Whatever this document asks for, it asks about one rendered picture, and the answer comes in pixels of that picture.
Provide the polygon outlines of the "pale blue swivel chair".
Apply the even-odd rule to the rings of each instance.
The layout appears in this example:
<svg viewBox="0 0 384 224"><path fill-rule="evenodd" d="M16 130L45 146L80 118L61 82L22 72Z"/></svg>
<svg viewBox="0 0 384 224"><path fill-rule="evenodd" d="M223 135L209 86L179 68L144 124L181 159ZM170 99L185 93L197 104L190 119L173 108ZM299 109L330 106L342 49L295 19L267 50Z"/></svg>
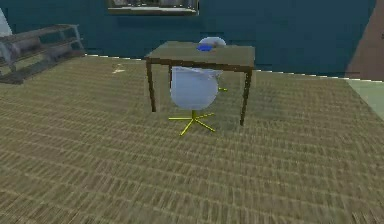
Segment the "pale blue swivel chair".
<svg viewBox="0 0 384 224"><path fill-rule="evenodd" d="M218 77L220 70L173 66L170 96L172 102L181 109L191 112L189 117L170 117L170 120L188 120L181 131L183 136L193 123L214 132L214 129L202 122L202 118L213 116L213 113L198 115L197 112L208 108L219 92Z"/></svg>
<svg viewBox="0 0 384 224"><path fill-rule="evenodd" d="M209 45L212 46L213 48L217 47L223 47L226 45L226 42L224 39L217 37L217 36L210 36L210 37L205 37L199 41L200 44L203 45ZM213 69L205 69L205 72L210 72L215 75L216 80L220 79L220 75L223 73L222 70L213 70Z"/></svg>

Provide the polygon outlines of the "brown wooden table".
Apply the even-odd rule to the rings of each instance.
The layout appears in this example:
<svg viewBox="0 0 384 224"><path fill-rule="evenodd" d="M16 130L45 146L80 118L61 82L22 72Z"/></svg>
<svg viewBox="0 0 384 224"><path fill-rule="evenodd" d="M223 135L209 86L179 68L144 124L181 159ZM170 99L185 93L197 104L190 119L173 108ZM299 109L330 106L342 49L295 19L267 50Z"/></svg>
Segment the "brown wooden table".
<svg viewBox="0 0 384 224"><path fill-rule="evenodd" d="M156 112L156 100L153 86L152 65L208 68L223 71L242 72L245 74L240 125L244 125L247 101L249 97L252 73L255 69L255 48L253 46L226 45L208 52L199 51L193 42L167 41L149 54L145 59L151 111Z"/></svg>

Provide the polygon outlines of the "grey low shelf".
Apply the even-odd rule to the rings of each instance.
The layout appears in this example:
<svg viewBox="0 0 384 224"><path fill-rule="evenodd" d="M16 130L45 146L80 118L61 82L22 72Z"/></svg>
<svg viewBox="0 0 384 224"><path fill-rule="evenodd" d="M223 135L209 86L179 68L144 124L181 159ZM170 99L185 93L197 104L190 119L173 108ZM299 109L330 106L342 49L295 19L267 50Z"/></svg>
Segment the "grey low shelf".
<svg viewBox="0 0 384 224"><path fill-rule="evenodd" d="M0 83L20 85L37 73L83 57L85 49L78 27L78 24L55 24L0 37L0 67L10 69L7 74L0 71ZM21 69L16 67L17 62L37 55L42 56L40 61Z"/></svg>

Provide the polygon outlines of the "brown room door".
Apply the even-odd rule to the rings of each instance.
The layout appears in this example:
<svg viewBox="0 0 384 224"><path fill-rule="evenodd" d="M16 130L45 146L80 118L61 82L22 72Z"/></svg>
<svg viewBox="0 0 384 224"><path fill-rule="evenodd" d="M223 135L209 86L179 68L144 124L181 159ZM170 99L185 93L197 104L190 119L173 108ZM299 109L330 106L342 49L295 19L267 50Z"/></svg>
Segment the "brown room door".
<svg viewBox="0 0 384 224"><path fill-rule="evenodd" d="M384 0L375 0L375 7L345 76L384 82Z"/></svg>

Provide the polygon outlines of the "framed wall picture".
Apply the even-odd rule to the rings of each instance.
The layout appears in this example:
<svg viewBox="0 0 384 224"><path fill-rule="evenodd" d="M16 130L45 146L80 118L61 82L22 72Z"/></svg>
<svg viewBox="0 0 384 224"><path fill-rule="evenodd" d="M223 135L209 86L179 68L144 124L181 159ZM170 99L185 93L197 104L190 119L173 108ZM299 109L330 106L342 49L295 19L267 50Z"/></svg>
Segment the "framed wall picture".
<svg viewBox="0 0 384 224"><path fill-rule="evenodd" d="M190 16L199 14L199 0L105 0L117 15Z"/></svg>

